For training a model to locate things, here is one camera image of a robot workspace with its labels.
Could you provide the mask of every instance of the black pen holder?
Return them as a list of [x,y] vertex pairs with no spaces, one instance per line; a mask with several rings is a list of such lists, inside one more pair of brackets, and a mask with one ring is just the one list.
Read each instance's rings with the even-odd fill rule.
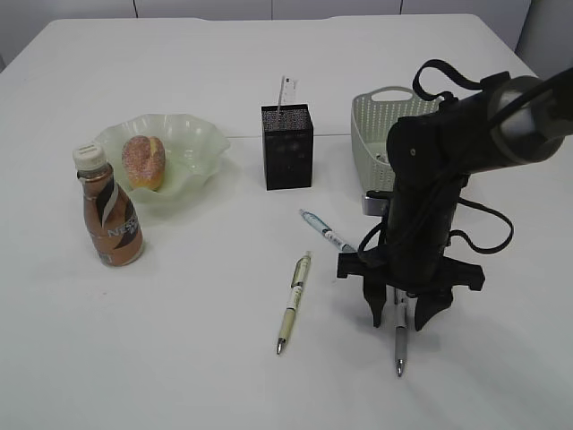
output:
[[312,186],[312,127],[307,105],[261,107],[267,190]]

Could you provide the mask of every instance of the pen tip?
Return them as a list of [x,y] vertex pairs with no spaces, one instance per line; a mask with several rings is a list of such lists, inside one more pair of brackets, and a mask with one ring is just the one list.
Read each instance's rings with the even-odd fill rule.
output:
[[404,360],[396,361],[396,374],[398,375],[398,378],[401,378],[404,374]]
[[283,345],[285,344],[285,342],[286,342],[286,341],[285,341],[284,339],[282,339],[282,338],[280,338],[280,339],[278,340],[278,342],[277,342],[277,355],[278,355],[278,356],[279,356],[280,353],[282,352],[282,350],[283,350]]

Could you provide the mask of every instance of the white bottle cap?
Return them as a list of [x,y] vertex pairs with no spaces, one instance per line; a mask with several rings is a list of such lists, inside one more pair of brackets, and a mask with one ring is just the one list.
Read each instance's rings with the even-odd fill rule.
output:
[[77,170],[98,170],[107,163],[106,153],[99,145],[81,146],[73,150],[73,162]]

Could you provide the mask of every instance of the green glass bowl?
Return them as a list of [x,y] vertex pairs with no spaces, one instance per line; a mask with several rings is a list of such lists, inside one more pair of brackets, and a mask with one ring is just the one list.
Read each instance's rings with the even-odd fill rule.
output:
[[[156,191],[133,189],[122,165],[125,143],[138,134],[157,136],[165,146],[165,177]],[[230,146],[215,125],[185,114],[138,116],[107,128],[94,143],[106,152],[117,183],[137,202],[173,202],[198,190],[217,172],[220,156]]]

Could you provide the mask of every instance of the white basket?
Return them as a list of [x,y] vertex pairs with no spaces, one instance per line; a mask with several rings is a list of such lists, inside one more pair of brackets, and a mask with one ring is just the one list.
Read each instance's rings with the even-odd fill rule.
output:
[[[407,92],[407,100],[375,101],[372,96],[383,91]],[[352,152],[360,183],[365,192],[392,191],[394,171],[386,155],[390,128],[402,116],[420,116],[438,109],[441,99],[424,101],[405,87],[385,87],[361,94],[352,101]]]

